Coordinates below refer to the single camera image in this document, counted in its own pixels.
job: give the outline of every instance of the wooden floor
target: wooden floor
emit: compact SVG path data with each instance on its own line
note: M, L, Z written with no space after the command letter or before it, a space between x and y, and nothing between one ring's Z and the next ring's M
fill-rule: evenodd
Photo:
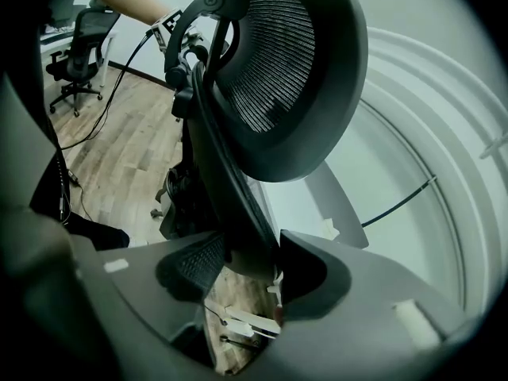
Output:
M69 102L56 105L50 116L62 147L86 136L106 106L119 71L108 70L103 100L94 94L79 96L80 116L74 117ZM92 80L98 89L98 78ZM44 98L48 104L60 94L63 83L44 75ZM84 188L84 206L94 221L123 229L129 247L165 241L159 233L159 219L150 210L159 209L155 200L167 170L182 157L179 141L182 124L171 115L172 91L135 75L125 74L115 94L108 118L93 140L64 151L67 167ZM71 189L71 208L86 217L80 202L80 189ZM266 283L238 275L224 268L217 278L206 305L225 316L224 308L235 306L247 312L273 317L274 300ZM216 371L238 372L252 359L249 351L223 344L219 336L252 344L228 333L217 317L206 311L210 342L217 358Z

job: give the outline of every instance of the cable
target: cable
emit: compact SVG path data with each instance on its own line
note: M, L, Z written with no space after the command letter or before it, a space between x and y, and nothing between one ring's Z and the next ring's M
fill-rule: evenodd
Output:
M102 128L104 127L104 124L106 123L106 120L108 118L108 114L109 114L109 110L110 110L110 106L111 106L111 102L113 101L113 97L115 95L115 93L117 92L117 89L118 87L120 86L120 83L121 83L121 80L123 79L124 77L124 74L125 74L125 71L127 69L127 67L130 65L130 63L132 62L134 56L136 56L136 54L139 52L139 50L143 47L143 45L146 43L146 41L148 41L150 39L150 37L153 35L153 32L152 30L149 30L149 32L147 32L145 34L145 36L143 37L143 39L141 40L141 42L137 45L136 49L134 49L134 52L132 53L132 55L129 57L129 60L127 61L127 63L125 64L124 68L121 70L120 72L120 75L117 77L117 81L115 82L114 84L114 88L113 88L113 91L111 92L111 95L110 95L110 98L108 99L108 102L106 103L106 107L105 109L102 111L101 115L98 117L98 119L95 121L94 123L94 126L92 127L91 131L81 140L75 142L74 144L71 144L71 145L68 145L67 147L62 147L62 150L65 150L65 149L69 149L69 148L73 148L75 147L76 145L79 145L79 144L82 144L84 143L85 141L87 140L93 140L102 130ZM104 122L102 123L101 127L99 130L97 130L97 132L94 134L94 131L95 129L98 127L98 125L100 124L102 118L104 117Z
M85 195L85 190L83 189L83 187L81 186L81 184L77 183L79 189L81 189L81 196L80 197L80 200L81 200L81 207L83 208L83 210L85 211L85 215L88 217L88 220L90 221L94 221L93 218L90 217L90 215L88 214L87 212L87 209L85 208L85 203L83 202L83 196Z
M227 321L224 321L222 320L222 317L220 317L218 314L216 314L215 312L213 312L207 305L205 305L205 303L203 303L203 306L208 309L208 311L210 311L212 314L214 314L215 316L217 316L219 318L219 320L221 321L221 325L223 326L226 326L228 324Z
M407 198L405 198L404 200L402 200L401 202L397 203L394 207L392 207L391 209L387 210L386 212L384 212L383 214L380 214L378 217L374 217L373 219L369 220L369 221L366 221L365 223L362 224L362 227L368 227L369 225L373 224L373 223L376 223L378 220L381 220L383 217L386 217L388 216L388 214L392 213L392 212L395 212L398 208L404 206L406 203L408 203L408 201L410 201L412 198L414 198L417 194L419 194L420 192L422 192L428 185L430 185L432 182L434 182L437 178L435 176L433 176L431 179L429 179L427 182L425 182L423 185L421 185L415 192L413 192L412 194L410 194Z

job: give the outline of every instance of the chair base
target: chair base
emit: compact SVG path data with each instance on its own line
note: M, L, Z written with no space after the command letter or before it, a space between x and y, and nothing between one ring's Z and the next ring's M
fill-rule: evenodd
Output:
M72 106L74 107L74 115L76 117L78 117L79 116L78 93L96 94L97 99L102 100L101 92L98 90L93 90L93 89L91 89L91 87L92 87L92 84L90 83L90 81L82 82L82 83L71 82L68 85L62 87L62 94L49 104L49 113L54 114L56 111L55 104L58 102L61 102L65 98L68 98L69 96L72 95L74 97L74 101L72 104Z

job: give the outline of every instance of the desk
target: desk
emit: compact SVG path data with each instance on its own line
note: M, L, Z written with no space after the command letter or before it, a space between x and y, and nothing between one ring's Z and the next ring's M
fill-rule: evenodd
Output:
M118 35L118 31L111 30L104 42L108 43L108 46L106 48L106 54L104 55L104 64L102 65L101 70L101 87L104 87L106 84L106 74L108 69L108 63L109 63L109 57L110 57L110 51L111 47L113 46L113 42L115 37ZM57 60L62 60L65 58L64 52L66 49L71 48L71 42L72 37L63 38L62 40L53 41L50 44L47 45L40 45L40 59L44 63L45 60L47 60L52 53L55 53L57 51L61 51L62 55L57 58Z

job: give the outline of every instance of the chair seat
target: chair seat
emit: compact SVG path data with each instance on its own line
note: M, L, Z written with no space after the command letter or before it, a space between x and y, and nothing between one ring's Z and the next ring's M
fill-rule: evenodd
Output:
M88 65L88 72L80 78L75 78L69 75L67 72L68 60L61 60L56 63L51 63L46 67L46 71L53 75L55 80L67 80L68 82L87 82L92 79L98 73L97 63L91 63Z

